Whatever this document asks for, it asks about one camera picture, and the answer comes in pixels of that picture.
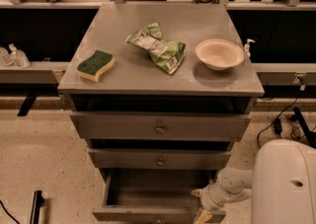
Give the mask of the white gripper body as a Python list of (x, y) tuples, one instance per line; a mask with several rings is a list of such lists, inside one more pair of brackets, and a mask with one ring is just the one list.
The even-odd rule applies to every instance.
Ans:
[(218, 183), (215, 183), (201, 190), (200, 203), (204, 209), (215, 212), (224, 206), (225, 196), (224, 189)]

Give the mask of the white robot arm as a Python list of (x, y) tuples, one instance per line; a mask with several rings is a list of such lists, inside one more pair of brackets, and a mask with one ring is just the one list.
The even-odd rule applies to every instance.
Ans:
[(258, 152), (254, 168), (224, 168), (215, 182), (192, 191), (205, 224), (227, 203), (251, 200), (252, 224), (316, 224), (316, 149), (273, 140)]

